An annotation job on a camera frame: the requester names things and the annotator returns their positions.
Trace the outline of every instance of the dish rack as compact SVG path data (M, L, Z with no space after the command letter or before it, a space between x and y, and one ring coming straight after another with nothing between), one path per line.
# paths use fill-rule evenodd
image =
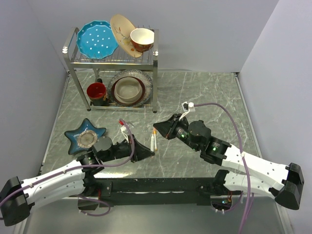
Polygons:
M151 50L144 52L143 55L139 58L134 58L128 55L120 46L118 46L113 54L108 57L103 59L91 59L80 53L75 43L76 40L73 40L74 36L77 37L79 29L77 27L71 28L63 46L62 52L68 70L72 75L73 81L78 89L87 111L91 111L93 109L131 111L145 111L146 109L151 109L154 113L157 112L158 29L152 30L154 31L154 46ZM91 101L87 99L85 92L83 91L78 80L75 68L93 69L95 74L95 82L100 77L100 74L102 78L102 74L105 77L111 77L122 70L141 70L143 72L147 72L147 74L151 76L153 81L153 93L150 100L148 100L148 102L141 107L120 107L113 102L111 102L108 106L94 106L92 105Z

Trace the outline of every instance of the beige plate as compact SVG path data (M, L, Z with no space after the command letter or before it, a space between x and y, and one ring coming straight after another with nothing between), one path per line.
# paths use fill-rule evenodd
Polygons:
M130 56L138 58L142 53L136 51L130 41L130 33L135 30L135 26L124 16L117 14L111 18L111 28L119 46Z

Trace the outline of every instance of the red mug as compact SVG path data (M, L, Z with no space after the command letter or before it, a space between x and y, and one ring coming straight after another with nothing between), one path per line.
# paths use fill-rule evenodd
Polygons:
M97 79L87 88L87 95L95 106L107 106L109 104L108 94L102 79Z

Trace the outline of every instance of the marble floor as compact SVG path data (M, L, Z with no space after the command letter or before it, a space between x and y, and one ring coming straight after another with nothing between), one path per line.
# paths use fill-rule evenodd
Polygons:
M93 72L77 72L79 81L85 91L95 81ZM119 118L134 124L133 134L145 146L150 146L152 125L167 120L173 113L181 113L181 103L192 101L195 104L217 102L222 104L233 116L243 140L244 151L257 155L255 143L248 123L244 105L233 73L207 72L158 72L158 112L92 110L88 112L80 98L72 78L69 78L65 96L61 105L57 122L52 133L51 143L47 151L42 173L61 167L77 156L68 155L70 141L64 132L79 127L84 118L96 127L107 128L106 136L113 143L122 141L119 131ZM203 120L212 130L212 135L238 146L237 135L226 113L219 107L197 107L190 113L188 121ZM137 163L130 163L105 168L96 177L213 177L220 169L199 157L178 139L166 140L157 135L158 151L152 158Z

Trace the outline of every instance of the white wall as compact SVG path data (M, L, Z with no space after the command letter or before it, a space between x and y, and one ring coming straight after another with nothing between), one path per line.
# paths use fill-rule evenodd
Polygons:
M311 25L311 0L280 0L239 74L263 156L302 167L300 210L289 210L296 234L311 233Z
M27 1L0 0L0 189L38 173L65 78ZM0 221L0 233L11 232Z
M160 30L159 68L238 72L278 0L28 0L62 58L72 26L117 13Z

